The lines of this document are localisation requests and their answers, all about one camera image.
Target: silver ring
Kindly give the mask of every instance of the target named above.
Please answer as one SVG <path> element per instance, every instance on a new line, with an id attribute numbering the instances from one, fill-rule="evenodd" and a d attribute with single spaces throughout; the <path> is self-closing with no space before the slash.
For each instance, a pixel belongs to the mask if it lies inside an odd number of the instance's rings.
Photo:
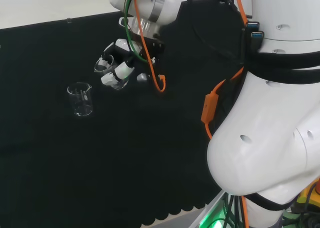
<path id="1" fill-rule="evenodd" d="M 160 17 L 162 8 L 164 7 L 165 0 L 155 0 L 149 21 L 156 23 Z"/>

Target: black tablecloth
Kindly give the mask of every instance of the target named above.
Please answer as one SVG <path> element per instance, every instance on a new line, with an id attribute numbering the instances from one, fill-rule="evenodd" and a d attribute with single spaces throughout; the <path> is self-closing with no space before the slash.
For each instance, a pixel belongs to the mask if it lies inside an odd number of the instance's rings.
<path id="1" fill-rule="evenodd" d="M 241 21 L 195 1 L 207 41 L 236 53 Z M 121 13 L 0 31 L 0 225 L 140 227 L 219 192 L 207 166 L 204 98 L 236 67 L 194 37 L 188 12 L 164 27 L 167 91 L 100 85 L 93 67 L 117 38 Z M 93 85 L 94 116 L 75 119 L 66 94 Z"/>

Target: wire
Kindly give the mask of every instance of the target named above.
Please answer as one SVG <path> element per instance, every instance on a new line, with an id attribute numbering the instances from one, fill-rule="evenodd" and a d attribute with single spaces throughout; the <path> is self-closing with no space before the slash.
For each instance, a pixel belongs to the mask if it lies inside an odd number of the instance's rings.
<path id="1" fill-rule="evenodd" d="M 232 203 L 234 202 L 234 198 L 235 197 L 233 195 L 231 195 L 230 202 L 229 202 L 229 205 L 228 205 L 228 210 L 227 210 L 226 215 L 225 215 L 225 220 L 226 221 L 229 220 L 229 216 L 230 216 L 230 213 L 231 213 L 231 208 L 232 208 Z M 226 221 L 223 223 L 223 228 L 227 228 L 228 222 L 226 222 Z"/>
<path id="2" fill-rule="evenodd" d="M 212 134 L 209 129 L 209 124 L 204 124 L 204 126 L 205 126 L 205 130 L 206 130 L 206 133 L 208 134 L 209 138 L 212 139 Z"/>
<path id="3" fill-rule="evenodd" d="M 145 42 L 143 30 L 142 30 L 142 27 L 141 27 L 140 14 L 139 14 L 139 8 L 138 8 L 137 0 L 134 0 L 134 7 L 135 7 L 135 12 L 136 12 L 136 17 L 137 17 L 137 20 L 138 20 L 138 23 L 139 23 L 139 30 L 140 30 L 140 35 L 141 35 L 141 41 L 142 41 L 142 44 L 143 44 L 143 47 L 144 47 L 144 50 L 145 50 L 145 53 L 146 53 L 146 56 L 147 56 L 147 60 L 148 60 L 148 62 L 149 62 L 149 66 L 150 66 L 150 69 L 151 69 L 152 78 L 153 78 L 155 87 L 156 87 L 156 89 L 158 89 L 159 92 L 163 92 L 163 91 L 166 89 L 166 77 L 165 77 L 164 75 L 160 75 L 160 76 L 159 76 L 160 79 L 161 79 L 162 82 L 163 82 L 163 88 L 160 89 L 160 87 L 159 87 L 159 85 L 158 85 L 158 82 L 157 82 L 156 75 L 155 75 L 154 67 L 153 67 L 153 64 L 152 64 L 152 61 L 151 61 L 151 58 L 150 58 L 150 54 L 149 54 L 149 52 L 148 52 L 148 48 L 147 48 L 147 45 L 146 45 L 146 42 Z"/>
<path id="4" fill-rule="evenodd" d="M 143 62 L 147 62 L 147 60 L 145 60 L 143 57 L 141 57 L 139 55 L 139 53 L 136 51 L 133 43 L 132 43 L 132 39 L 131 39 L 131 36 L 130 36 L 130 33 L 129 33 L 129 30 L 128 30 L 128 22 L 127 22 L 127 17 L 128 17 L 128 11 L 129 11 L 129 7 L 130 7 L 130 4 L 131 4 L 132 0 L 127 0 L 126 4 L 125 4 L 125 11 L 124 11 L 124 28 L 125 28 L 125 32 L 126 32 L 126 36 L 127 36 L 127 39 L 129 41 L 129 46 L 131 47 L 133 53 Z"/>
<path id="5" fill-rule="evenodd" d="M 219 219 L 215 219 L 214 221 L 212 221 L 206 228 L 209 228 L 211 225 L 213 225 L 214 223 L 216 223 L 217 221 L 220 221 L 220 220 L 223 220 L 225 223 L 227 223 L 225 219 L 219 218 Z"/>
<path id="6" fill-rule="evenodd" d="M 207 43 L 205 39 L 199 34 L 198 30 L 196 29 L 194 22 L 193 22 L 193 0 L 188 0 L 188 9 L 189 9 L 189 19 L 190 24 L 192 27 L 192 30 L 195 34 L 195 36 L 199 39 L 200 42 L 202 42 L 204 45 L 206 45 L 209 49 L 211 49 L 214 53 L 224 57 L 225 59 L 231 60 L 232 62 L 237 62 L 235 55 L 233 55 L 231 52 L 222 50 L 221 48 L 216 48 L 213 45 Z"/>
<path id="7" fill-rule="evenodd" d="M 234 228 L 238 228 L 239 224 L 239 196 L 234 197 Z"/>
<path id="8" fill-rule="evenodd" d="M 244 196 L 241 196 L 242 204 L 241 211 L 242 211 L 242 222 L 244 228 L 249 228 L 249 219 L 248 219 L 248 211 L 247 211 L 247 204 L 246 204 L 246 198 Z"/>
<path id="9" fill-rule="evenodd" d="M 242 5 L 242 2 L 241 2 L 241 0 L 236 0 L 236 1 L 238 3 L 238 6 L 239 6 L 239 11 L 240 11 L 243 23 L 244 23 L 244 25 L 246 25 L 247 22 L 248 22 L 248 19 L 246 17 L 246 13 L 245 13 L 244 7 Z"/>
<path id="10" fill-rule="evenodd" d="M 306 197 L 306 201 L 305 201 L 305 204 L 304 204 L 303 212 L 301 213 L 301 215 L 300 215 L 300 217 L 299 217 L 299 222 L 300 222 L 300 224 L 302 224 L 302 222 L 303 222 L 303 216 L 305 215 L 305 213 L 308 213 L 308 206 L 309 206 L 309 203 L 310 203 L 311 195 L 312 195 L 313 190 L 314 190 L 315 187 L 317 186 L 317 183 L 318 183 L 318 182 L 314 183 L 314 184 L 311 186 L 311 188 L 310 188 L 310 190 L 309 190 L 309 192 L 308 192 L 308 195 L 307 195 L 307 197 Z"/>

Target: white floor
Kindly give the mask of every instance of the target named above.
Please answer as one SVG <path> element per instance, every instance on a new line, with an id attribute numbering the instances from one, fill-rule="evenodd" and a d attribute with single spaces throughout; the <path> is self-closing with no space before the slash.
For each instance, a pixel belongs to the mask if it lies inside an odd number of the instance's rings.
<path id="1" fill-rule="evenodd" d="M 251 0 L 242 2 L 251 14 Z M 0 0 L 0 29 L 115 11 L 109 0 Z"/>

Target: small glass cup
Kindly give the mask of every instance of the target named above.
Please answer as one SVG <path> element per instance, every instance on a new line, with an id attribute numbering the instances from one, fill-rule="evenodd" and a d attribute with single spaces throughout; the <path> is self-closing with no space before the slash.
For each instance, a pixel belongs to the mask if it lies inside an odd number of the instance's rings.
<path id="1" fill-rule="evenodd" d="M 108 55 L 105 60 L 100 58 L 94 66 L 94 72 L 100 77 L 112 72 L 113 66 L 116 66 L 115 59 L 112 55 Z"/>
<path id="2" fill-rule="evenodd" d="M 85 117 L 93 112 L 94 107 L 91 99 L 91 88 L 92 86 L 90 84 L 83 82 L 71 84 L 67 88 L 73 113 L 76 116 Z"/>

